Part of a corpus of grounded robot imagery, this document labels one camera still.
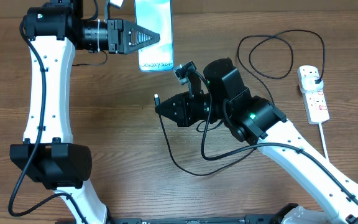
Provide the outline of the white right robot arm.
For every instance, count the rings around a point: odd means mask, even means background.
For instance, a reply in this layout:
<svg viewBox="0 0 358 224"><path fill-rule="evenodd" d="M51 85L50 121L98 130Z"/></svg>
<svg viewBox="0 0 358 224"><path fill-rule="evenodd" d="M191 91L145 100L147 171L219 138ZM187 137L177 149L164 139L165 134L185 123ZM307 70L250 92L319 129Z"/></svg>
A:
<svg viewBox="0 0 358 224"><path fill-rule="evenodd" d="M358 184L310 145L272 102L252 96L231 59L215 60L202 72L189 62L174 74L188 91L165 101L155 97L161 118L179 127L223 121L248 150L260 151L286 170L321 208L290 203L275 214L273 223L358 223Z"/></svg>

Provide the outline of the Samsung Galaxy smartphone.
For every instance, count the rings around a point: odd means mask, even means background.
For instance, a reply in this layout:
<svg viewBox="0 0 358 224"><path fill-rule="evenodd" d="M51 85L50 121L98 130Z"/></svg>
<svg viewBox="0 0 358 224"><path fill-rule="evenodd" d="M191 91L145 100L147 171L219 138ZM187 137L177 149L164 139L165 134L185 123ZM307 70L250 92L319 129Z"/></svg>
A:
<svg viewBox="0 0 358 224"><path fill-rule="evenodd" d="M135 21L153 34L142 34L151 45L138 51L143 72L169 71L174 67L173 22L171 0L135 0Z"/></svg>

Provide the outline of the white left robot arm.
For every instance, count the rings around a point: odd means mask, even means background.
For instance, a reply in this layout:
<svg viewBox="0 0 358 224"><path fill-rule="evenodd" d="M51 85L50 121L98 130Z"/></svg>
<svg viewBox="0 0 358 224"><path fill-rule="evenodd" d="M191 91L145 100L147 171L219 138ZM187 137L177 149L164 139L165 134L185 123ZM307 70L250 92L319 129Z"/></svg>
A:
<svg viewBox="0 0 358 224"><path fill-rule="evenodd" d="M156 32L124 19L84 18L82 1L50 1L27 11L20 23L30 49L30 110L21 144L10 158L28 177L53 191L75 223L112 223L90 181L88 147L75 144L70 125L70 75L77 50L130 54L160 41Z"/></svg>

